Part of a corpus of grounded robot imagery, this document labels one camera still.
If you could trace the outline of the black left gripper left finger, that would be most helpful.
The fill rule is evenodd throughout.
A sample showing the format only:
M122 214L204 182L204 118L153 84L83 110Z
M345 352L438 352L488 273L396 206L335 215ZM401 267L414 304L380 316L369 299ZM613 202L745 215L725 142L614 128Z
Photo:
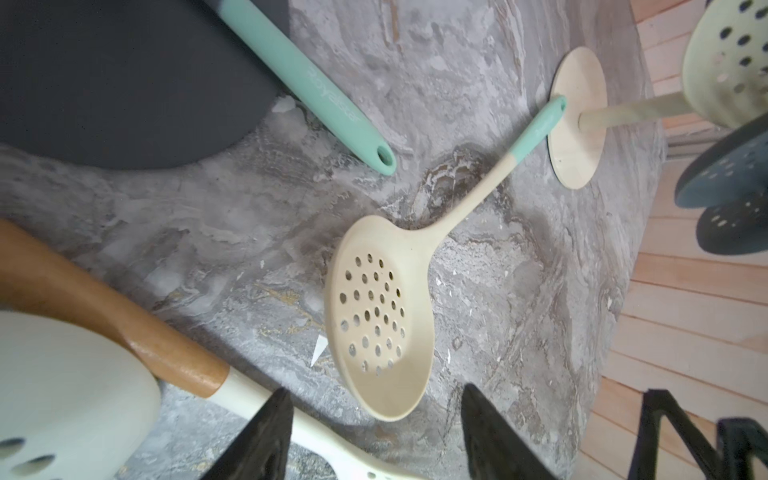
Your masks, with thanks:
M291 394L280 388L201 479L284 479L293 417Z

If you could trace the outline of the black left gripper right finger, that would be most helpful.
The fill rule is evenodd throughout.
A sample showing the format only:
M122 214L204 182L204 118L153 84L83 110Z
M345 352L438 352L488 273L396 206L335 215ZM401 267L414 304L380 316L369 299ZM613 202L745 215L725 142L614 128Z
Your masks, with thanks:
M494 405L471 383L463 389L461 423L471 479L555 479Z

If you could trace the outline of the grey skimmer front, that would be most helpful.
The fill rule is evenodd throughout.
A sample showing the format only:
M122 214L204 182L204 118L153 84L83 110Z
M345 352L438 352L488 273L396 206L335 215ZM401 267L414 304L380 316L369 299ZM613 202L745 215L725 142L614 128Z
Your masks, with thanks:
M715 255L746 255L767 250L767 192L705 209L696 226L702 250Z

